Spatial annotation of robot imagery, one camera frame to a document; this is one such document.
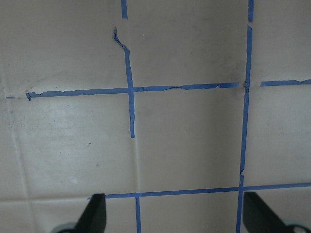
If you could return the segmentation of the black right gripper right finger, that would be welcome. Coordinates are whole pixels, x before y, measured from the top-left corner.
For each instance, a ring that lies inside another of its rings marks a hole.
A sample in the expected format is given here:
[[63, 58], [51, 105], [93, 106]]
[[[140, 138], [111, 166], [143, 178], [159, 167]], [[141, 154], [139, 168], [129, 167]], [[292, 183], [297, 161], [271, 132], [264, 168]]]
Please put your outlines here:
[[249, 233], [285, 233], [287, 228], [256, 192], [244, 192], [242, 221]]

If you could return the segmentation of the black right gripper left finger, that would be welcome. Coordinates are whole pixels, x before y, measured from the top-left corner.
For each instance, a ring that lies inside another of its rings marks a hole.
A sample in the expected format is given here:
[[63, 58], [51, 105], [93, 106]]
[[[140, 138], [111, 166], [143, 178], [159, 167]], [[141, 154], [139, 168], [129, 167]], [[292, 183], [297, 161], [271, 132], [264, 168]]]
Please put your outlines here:
[[106, 228], [105, 194], [92, 195], [78, 222], [75, 233], [103, 233]]

